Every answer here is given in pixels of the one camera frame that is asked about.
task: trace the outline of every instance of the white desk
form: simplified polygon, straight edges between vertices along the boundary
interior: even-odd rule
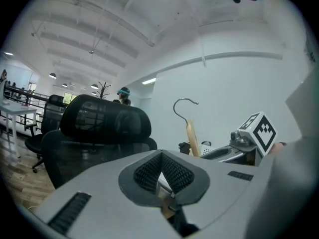
[[[13,142],[15,145],[15,152],[17,157],[20,157],[18,152],[18,144],[16,140],[16,128],[15,128],[15,116],[17,115],[25,115],[25,114],[33,114],[33,122],[36,122],[36,109],[28,108],[24,109],[21,108],[21,104],[10,101],[10,100],[3,100],[0,103],[0,110],[6,113],[6,132],[9,132],[9,118],[8,115],[12,115],[12,134],[13,134]]]

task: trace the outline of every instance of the wire hanger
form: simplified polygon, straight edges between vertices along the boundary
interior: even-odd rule
[[[185,119],[182,115],[178,114],[178,113],[176,112],[176,110],[175,110],[175,105],[176,105],[180,100],[189,100],[189,101],[191,101],[193,104],[196,104],[196,105],[198,105],[199,103],[198,103],[198,102],[194,102],[192,99],[189,99],[189,98],[180,98],[180,99],[178,99],[178,100],[175,102],[175,104],[174,104],[174,106],[173,106],[174,113],[175,113],[177,116],[181,117],[183,120],[185,120],[185,121],[186,121],[186,124],[188,125],[187,119]]]
[[[174,106],[173,106],[173,110],[174,113],[176,113],[177,116],[181,117],[183,120],[186,121],[186,133],[187,133],[187,137],[188,137],[188,141],[190,144],[190,148],[192,151],[192,154],[194,157],[200,157],[200,149],[198,146],[198,142],[197,142],[197,137],[195,134],[195,130],[194,130],[194,125],[191,119],[185,119],[183,116],[179,115],[176,111],[175,111],[175,105],[177,104],[177,102],[179,102],[180,100],[189,100],[191,101],[193,104],[198,105],[198,102],[194,102],[192,99],[189,98],[180,98],[178,99]]]

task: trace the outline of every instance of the office chair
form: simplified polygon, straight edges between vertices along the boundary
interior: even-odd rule
[[[34,173],[37,172],[36,167],[43,163],[41,141],[43,136],[49,131],[59,129],[60,121],[62,119],[65,106],[63,104],[63,97],[58,95],[52,95],[49,97],[49,101],[46,102],[44,106],[43,120],[41,125],[41,134],[34,135],[33,128],[36,126],[34,124],[26,125],[24,128],[29,128],[31,130],[32,137],[28,138],[24,144],[25,146],[35,152],[39,161],[32,166]]]
[[[151,123],[142,110],[79,95],[65,110],[60,130],[41,142],[46,171],[55,188],[84,170],[136,153],[156,150]]]

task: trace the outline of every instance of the chair headrest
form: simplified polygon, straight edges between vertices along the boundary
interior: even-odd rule
[[[111,144],[140,142],[152,132],[141,109],[89,95],[79,95],[68,105],[60,129],[68,137]]]
[[[58,96],[58,95],[51,95],[49,97],[49,101],[50,104],[53,104],[55,106],[63,106],[63,97],[62,96]]]

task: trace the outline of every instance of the wooden floor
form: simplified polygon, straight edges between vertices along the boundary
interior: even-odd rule
[[[12,134],[3,132],[0,135],[0,169],[15,202],[30,208],[39,206],[54,191],[54,187],[43,164],[38,167],[38,173],[33,173],[31,167],[37,158],[25,147],[25,139],[18,136],[21,157],[17,158]]]

